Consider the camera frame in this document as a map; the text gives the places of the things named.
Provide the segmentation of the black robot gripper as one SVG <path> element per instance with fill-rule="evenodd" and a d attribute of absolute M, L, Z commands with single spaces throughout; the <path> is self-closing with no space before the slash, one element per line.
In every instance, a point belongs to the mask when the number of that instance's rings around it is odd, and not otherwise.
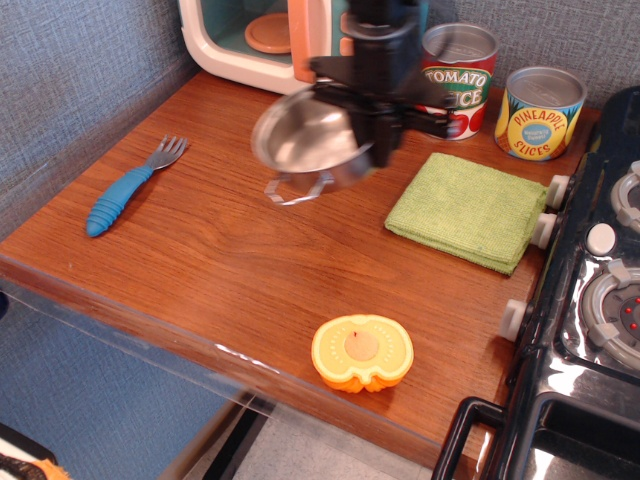
<path fill-rule="evenodd" d="M 374 145 L 374 165 L 387 166 L 405 129 L 448 138 L 452 97 L 422 74 L 420 24 L 347 26 L 353 54 L 314 57 L 309 66 L 328 81 L 316 98 L 347 110 L 356 144 Z"/>

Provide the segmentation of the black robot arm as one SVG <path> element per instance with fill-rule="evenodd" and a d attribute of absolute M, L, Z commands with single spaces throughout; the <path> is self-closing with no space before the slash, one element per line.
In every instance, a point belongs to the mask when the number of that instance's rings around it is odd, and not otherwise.
<path fill-rule="evenodd" d="M 406 130 L 446 138 L 453 95 L 422 71 L 422 1 L 350 1 L 346 35 L 350 56 L 309 61 L 314 97 L 345 109 L 358 146 L 383 168 Z"/>

